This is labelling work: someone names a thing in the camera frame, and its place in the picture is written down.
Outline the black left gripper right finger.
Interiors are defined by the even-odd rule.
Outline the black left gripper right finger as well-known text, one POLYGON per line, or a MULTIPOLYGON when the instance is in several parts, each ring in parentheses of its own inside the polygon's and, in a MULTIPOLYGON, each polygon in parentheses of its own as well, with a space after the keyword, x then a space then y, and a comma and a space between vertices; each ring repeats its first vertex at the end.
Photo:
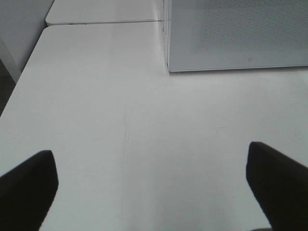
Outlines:
POLYGON ((308 168, 263 142, 249 145, 246 180, 274 231, 308 229, 308 168))

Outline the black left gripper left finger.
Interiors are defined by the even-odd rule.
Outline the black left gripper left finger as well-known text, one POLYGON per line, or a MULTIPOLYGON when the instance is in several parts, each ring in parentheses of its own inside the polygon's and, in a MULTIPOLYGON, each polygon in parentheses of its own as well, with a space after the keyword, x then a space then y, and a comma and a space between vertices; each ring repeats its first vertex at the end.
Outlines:
POLYGON ((0 178, 0 229, 38 231, 59 181, 52 151, 31 156, 0 178))

